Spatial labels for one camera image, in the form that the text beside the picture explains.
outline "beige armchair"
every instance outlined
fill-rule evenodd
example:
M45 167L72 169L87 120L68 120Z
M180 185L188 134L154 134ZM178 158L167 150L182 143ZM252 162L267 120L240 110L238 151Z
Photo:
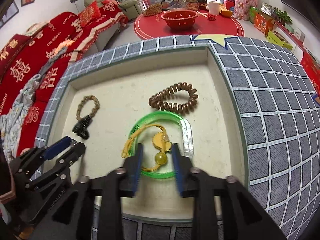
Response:
M103 0L84 0L84 6L89 6L92 2L97 1L98 7L102 7ZM129 20L137 18L142 12L137 0L124 0L119 3L118 7L128 17Z

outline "green box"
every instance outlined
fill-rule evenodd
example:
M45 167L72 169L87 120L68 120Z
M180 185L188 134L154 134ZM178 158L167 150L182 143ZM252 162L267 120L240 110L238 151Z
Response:
M249 11L249 20L252 24L254 24L254 19L256 17L256 13L258 12L258 8L255 7L250 7L250 11Z
M277 44L281 47L287 48L289 50L292 50L293 46L285 41L281 41L281 39L279 39L271 30L269 30L268 33L268 37L267 37L268 41L273 43L273 44Z
M291 33L294 33L294 29L289 25L289 24L285 24L284 27Z

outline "black jade pendant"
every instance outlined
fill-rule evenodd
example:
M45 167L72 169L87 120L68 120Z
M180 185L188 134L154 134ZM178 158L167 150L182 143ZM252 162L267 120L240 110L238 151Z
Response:
M91 120L91 117L89 115L86 115L76 123L72 131L80 136L83 140L87 140L89 138L89 132L87 128L90 125Z

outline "white paper roll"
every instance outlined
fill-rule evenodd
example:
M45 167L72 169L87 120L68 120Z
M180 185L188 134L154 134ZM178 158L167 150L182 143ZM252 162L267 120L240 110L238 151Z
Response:
M209 2L209 13L213 15L219 15L220 13L220 3L210 1Z

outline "yellow charm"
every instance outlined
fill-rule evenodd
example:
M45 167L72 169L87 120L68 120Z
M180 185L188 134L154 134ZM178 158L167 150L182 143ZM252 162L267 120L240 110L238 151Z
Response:
M152 143L154 145L154 147L156 147L157 149L161 150L163 147L162 144L162 140L163 140L163 133L162 132L158 132L154 135L154 137L152 138ZM171 142L166 142L165 143L165 152L170 151L171 149Z
M159 152L156 154L155 160L156 160L156 164L163 165L167 163L168 157L165 153Z

